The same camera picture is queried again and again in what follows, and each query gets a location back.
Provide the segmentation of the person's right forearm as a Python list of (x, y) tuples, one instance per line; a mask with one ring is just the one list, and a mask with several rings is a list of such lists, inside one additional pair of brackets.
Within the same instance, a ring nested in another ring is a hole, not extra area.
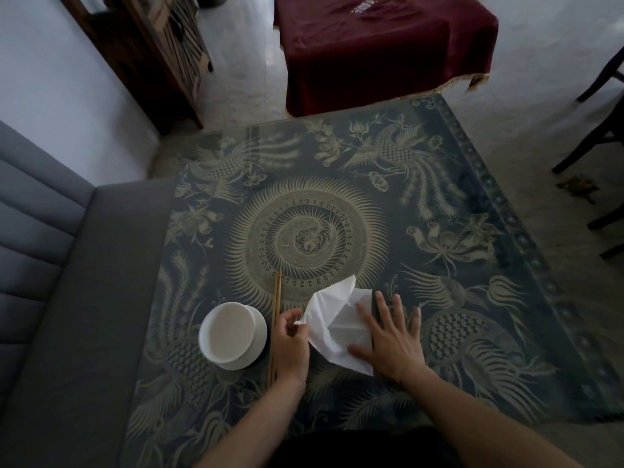
[(426, 366), (405, 370), (400, 381), (467, 468), (583, 468), (538, 433)]

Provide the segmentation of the person's left forearm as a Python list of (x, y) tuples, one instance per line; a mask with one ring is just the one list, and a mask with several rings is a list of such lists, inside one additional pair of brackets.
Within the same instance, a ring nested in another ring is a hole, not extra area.
[(252, 409), (193, 468), (261, 468), (284, 440), (306, 377), (282, 374)]

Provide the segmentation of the grey upholstered sofa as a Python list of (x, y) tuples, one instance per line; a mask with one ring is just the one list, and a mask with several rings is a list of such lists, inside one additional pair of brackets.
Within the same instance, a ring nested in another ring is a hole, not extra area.
[(0, 468), (116, 468), (175, 180), (95, 187), (0, 121)]

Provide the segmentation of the brown scrap of litter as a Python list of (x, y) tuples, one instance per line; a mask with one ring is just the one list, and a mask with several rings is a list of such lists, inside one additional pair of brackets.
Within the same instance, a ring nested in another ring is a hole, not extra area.
[(592, 179), (584, 175), (575, 175), (565, 181), (557, 183), (556, 187), (567, 191), (571, 196), (586, 199), (589, 204), (596, 204), (592, 194), (600, 190)]

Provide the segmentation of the dark wooden chair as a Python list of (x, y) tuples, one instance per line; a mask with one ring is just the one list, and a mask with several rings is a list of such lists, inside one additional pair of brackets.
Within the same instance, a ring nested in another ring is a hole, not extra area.
[[(587, 223), (587, 228), (589, 230), (596, 231), (623, 219), (624, 219), (624, 202), (620, 204), (620, 206), (612, 210), (611, 212)], [(608, 259), (611, 259), (620, 255), (621, 253), (624, 253), (624, 243), (620, 243), (602, 252), (600, 254), (600, 258), (603, 260), (608, 260)]]
[[(588, 89), (577, 97), (576, 102), (583, 103), (588, 100), (612, 78), (624, 84), (624, 73), (619, 71), (623, 63), (624, 46), (613, 55)], [(558, 174), (565, 171), (595, 146), (614, 142), (624, 145), (624, 95), (604, 121), (596, 126), (566, 158), (552, 168), (552, 173)]]

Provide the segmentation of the white ceramic bowl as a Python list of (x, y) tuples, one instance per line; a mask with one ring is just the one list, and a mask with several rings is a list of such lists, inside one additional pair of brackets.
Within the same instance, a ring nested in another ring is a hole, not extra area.
[(209, 311), (200, 324), (200, 351), (211, 363), (230, 364), (249, 350), (255, 333), (252, 310), (240, 303), (226, 302)]

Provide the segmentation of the dark red covered table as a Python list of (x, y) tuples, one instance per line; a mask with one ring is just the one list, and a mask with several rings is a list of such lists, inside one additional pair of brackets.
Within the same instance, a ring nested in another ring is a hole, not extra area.
[(490, 72), (498, 18), (478, 0), (275, 0), (292, 117), (432, 92)]

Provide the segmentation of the dark wooden cabinet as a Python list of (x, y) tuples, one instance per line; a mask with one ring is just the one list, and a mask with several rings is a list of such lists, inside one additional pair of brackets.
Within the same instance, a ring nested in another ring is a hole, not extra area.
[(199, 93), (214, 66), (196, 0), (60, 0), (161, 135), (203, 129)]

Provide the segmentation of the white ceramic saucer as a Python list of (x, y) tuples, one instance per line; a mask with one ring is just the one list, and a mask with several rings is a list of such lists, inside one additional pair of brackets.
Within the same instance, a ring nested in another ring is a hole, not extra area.
[(268, 327), (264, 317), (254, 307), (247, 307), (249, 307), (254, 313), (254, 318), (256, 322), (256, 333), (253, 339), (253, 343), (249, 350), (238, 361), (230, 364), (217, 365), (224, 370), (237, 371), (251, 366), (263, 352), (264, 346), (268, 340)]

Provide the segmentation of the wooden chopstick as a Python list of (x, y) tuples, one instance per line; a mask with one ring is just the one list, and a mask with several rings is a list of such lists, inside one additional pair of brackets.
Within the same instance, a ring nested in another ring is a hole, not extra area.
[(271, 308), (271, 337), (276, 330), (277, 321), (281, 313), (281, 295), (282, 295), (282, 281), (283, 273), (281, 270), (275, 272), (274, 290), (272, 297)]
[(269, 339), (270, 342), (269, 342), (269, 366), (268, 366), (267, 389), (270, 389), (276, 380), (276, 372), (274, 369), (275, 357), (274, 357), (274, 350), (273, 350), (273, 336), (275, 333), (277, 320), (280, 315), (281, 282), (282, 282), (282, 272), (276, 271), (275, 272), (275, 285), (274, 285), (274, 291), (273, 291), (273, 301), (272, 301), (272, 312), (271, 312), (271, 330), (270, 330), (270, 339)]

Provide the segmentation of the person's left hand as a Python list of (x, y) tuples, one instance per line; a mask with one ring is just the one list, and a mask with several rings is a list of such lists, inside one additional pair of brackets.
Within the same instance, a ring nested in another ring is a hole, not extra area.
[(275, 372), (278, 383), (289, 382), (305, 387), (309, 370), (309, 338), (293, 338), (292, 323), (300, 321), (302, 309), (290, 309), (279, 315), (273, 336)]

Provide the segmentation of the person's right hand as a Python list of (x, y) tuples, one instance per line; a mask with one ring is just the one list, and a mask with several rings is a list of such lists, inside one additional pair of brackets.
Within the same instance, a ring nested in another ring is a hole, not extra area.
[(361, 304), (357, 304), (357, 311), (370, 332), (370, 345), (377, 355), (377, 365), (372, 367), (374, 372), (404, 384), (413, 370), (425, 367), (420, 337), (413, 338), (409, 333), (410, 326), (406, 324), (400, 295), (393, 297), (393, 309), (390, 311), (394, 329), (390, 331), (383, 330), (378, 320), (367, 313)]

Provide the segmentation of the blue gold patterned tablecloth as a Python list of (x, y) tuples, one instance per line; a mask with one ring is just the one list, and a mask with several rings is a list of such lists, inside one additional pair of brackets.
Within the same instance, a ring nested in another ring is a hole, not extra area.
[(170, 205), (122, 468), (190, 468), (260, 399), (269, 354), (224, 370), (200, 324), (269, 324), (354, 275), (423, 313), (438, 375), (526, 423), (624, 418), (624, 385), (441, 95), (202, 136)]

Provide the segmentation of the white paper napkin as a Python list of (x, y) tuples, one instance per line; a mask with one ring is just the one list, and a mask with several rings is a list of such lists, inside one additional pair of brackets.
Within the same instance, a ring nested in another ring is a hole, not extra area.
[(372, 290), (356, 286), (355, 275), (315, 292), (296, 325), (309, 328), (308, 341), (328, 362), (366, 376), (373, 376), (372, 366), (352, 356), (347, 347), (358, 345), (372, 349), (371, 333), (361, 319), (357, 304), (367, 314), (372, 311)]

